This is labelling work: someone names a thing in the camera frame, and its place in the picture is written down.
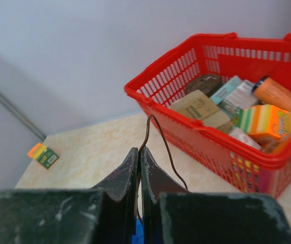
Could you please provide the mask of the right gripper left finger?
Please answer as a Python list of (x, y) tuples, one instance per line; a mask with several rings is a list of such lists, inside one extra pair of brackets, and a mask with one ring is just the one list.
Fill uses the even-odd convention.
[(131, 243), (138, 149), (89, 189), (0, 191), (0, 243)]

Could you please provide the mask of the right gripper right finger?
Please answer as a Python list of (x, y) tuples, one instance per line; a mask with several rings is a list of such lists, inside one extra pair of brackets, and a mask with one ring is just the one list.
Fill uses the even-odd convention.
[(291, 243), (291, 227), (265, 194), (192, 193), (148, 148), (140, 154), (145, 243)]

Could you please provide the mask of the blue three-compartment plastic tray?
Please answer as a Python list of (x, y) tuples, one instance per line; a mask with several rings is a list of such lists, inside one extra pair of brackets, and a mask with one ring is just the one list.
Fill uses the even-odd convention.
[(132, 236), (132, 244), (144, 244), (144, 228), (139, 219), (136, 221), (136, 233)]

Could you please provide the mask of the small green box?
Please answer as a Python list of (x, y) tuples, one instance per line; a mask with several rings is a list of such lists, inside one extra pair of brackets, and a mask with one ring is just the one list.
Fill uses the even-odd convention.
[(41, 150), (36, 158), (36, 161), (44, 168), (49, 169), (58, 159), (58, 154), (56, 154), (52, 149), (46, 147), (45, 149)]

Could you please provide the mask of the brown cardboard box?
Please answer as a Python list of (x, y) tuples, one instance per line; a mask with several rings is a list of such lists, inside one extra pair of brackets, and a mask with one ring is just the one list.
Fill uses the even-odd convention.
[(230, 117), (202, 91), (195, 90), (173, 102), (172, 110), (191, 119), (200, 120), (204, 126), (215, 128), (225, 134), (232, 130)]

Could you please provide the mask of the striped colourful sponge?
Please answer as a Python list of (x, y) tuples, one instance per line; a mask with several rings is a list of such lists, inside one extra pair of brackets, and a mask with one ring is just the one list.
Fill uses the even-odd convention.
[(257, 143), (265, 144), (291, 134), (291, 112), (269, 104), (238, 108), (233, 124)]

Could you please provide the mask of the brown round lid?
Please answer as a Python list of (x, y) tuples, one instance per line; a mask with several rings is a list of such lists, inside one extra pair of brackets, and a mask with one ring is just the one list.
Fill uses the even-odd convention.
[(207, 97), (211, 97), (216, 91), (223, 86), (223, 81), (220, 75), (205, 74), (200, 75), (190, 81), (185, 87), (185, 93), (190, 94), (195, 90), (200, 90)]

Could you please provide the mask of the pale blue packet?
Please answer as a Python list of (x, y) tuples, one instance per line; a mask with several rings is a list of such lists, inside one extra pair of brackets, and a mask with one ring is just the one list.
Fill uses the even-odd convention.
[(233, 76), (210, 99), (221, 109), (230, 114), (235, 114), (237, 108), (247, 109), (258, 104), (258, 98), (251, 91), (254, 83), (241, 80)]

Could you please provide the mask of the orange cylindrical can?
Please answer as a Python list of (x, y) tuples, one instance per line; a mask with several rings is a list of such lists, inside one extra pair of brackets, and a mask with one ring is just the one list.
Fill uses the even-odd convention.
[(251, 93), (266, 104), (291, 112), (291, 91), (269, 76), (260, 79)]

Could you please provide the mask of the red plastic shopping basket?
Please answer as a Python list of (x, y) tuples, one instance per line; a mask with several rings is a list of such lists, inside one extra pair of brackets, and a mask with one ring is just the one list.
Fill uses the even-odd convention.
[(195, 34), (124, 87), (146, 114), (155, 115), (176, 147), (242, 192), (280, 196), (291, 183), (291, 141), (278, 155), (267, 155), (170, 109), (185, 86), (206, 73), (223, 81), (234, 75), (252, 82), (269, 76), (291, 91), (291, 33), (282, 39)]

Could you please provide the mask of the left aluminium corner post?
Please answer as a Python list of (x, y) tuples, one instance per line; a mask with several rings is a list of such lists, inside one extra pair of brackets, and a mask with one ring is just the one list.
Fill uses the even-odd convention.
[(22, 123), (29, 131), (31, 131), (36, 137), (44, 141), (46, 134), (34, 124), (27, 115), (25, 115), (10, 99), (8, 99), (0, 91), (0, 104), (9, 111), (20, 123)]

